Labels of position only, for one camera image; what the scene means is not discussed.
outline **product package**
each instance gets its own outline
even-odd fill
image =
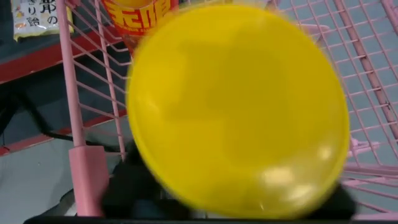
[[[130,53],[147,31],[178,8],[178,0],[103,0],[103,3]]]
[[[14,39],[58,34],[59,25],[55,0],[11,0],[14,19]],[[68,20],[72,13],[67,9]]]

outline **round yellow object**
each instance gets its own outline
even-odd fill
[[[332,66],[293,24],[253,7],[192,9],[144,39],[129,75],[139,151],[182,202],[297,218],[330,196],[348,110]]]

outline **black object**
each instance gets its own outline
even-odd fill
[[[103,198],[103,211],[109,218],[135,218],[133,213],[137,200],[150,200],[164,214],[165,219],[187,220],[191,210],[176,200],[158,200],[162,187],[155,181],[142,161],[137,146],[131,143],[126,162],[114,170]],[[349,220],[356,212],[356,204],[349,193],[338,184],[330,198],[311,214],[303,217],[310,220]]]
[[[371,224],[374,221],[349,221],[349,220],[227,220],[227,219],[207,219],[207,220],[112,220],[93,217],[34,217],[24,224]]]

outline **pink wire basket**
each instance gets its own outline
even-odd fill
[[[201,1],[203,4],[214,2]],[[341,182],[360,204],[360,213],[355,219],[398,220],[398,1],[268,0],[257,3],[295,20],[313,36],[339,74],[351,120],[351,147],[347,149]],[[86,34],[87,29],[68,21],[67,7],[72,10],[74,20],[80,20],[95,33],[95,38]],[[74,143],[69,155],[76,207],[81,216],[101,216],[100,197],[109,181],[107,158],[121,156],[124,159],[124,143],[132,139],[124,103],[126,70],[131,63],[126,57],[129,52],[117,44],[121,38],[115,35],[100,0],[57,0],[57,13]],[[74,42],[68,26],[75,29],[74,35],[87,38],[100,55],[87,52]],[[72,49],[81,52],[78,57],[73,56]],[[120,55],[128,60],[121,61]],[[86,67],[78,60],[80,57],[90,58],[102,70]],[[79,81],[78,69],[108,87],[99,90],[92,83]],[[86,103],[83,91],[109,104],[108,110]],[[106,117],[107,128],[83,125],[82,115],[86,111]],[[87,146],[88,133],[114,136],[120,152],[105,153],[101,146]]]

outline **red shelf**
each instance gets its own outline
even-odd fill
[[[115,28],[108,26],[107,29],[114,36],[119,36]],[[91,38],[95,44],[101,45],[100,37],[95,32],[91,31],[87,34],[87,36]],[[120,40],[115,40],[112,38],[107,32],[105,32],[104,37],[110,44],[120,42]],[[89,52],[97,49],[85,37],[78,36],[73,38],[73,41]],[[75,47],[72,47],[72,52],[75,57],[78,57],[82,54],[82,52]],[[0,74],[0,84],[25,77],[32,73],[60,64],[61,62],[62,55],[61,46],[59,43],[44,49],[40,49],[34,53],[26,55],[25,57],[0,64],[0,70],[2,71]]]

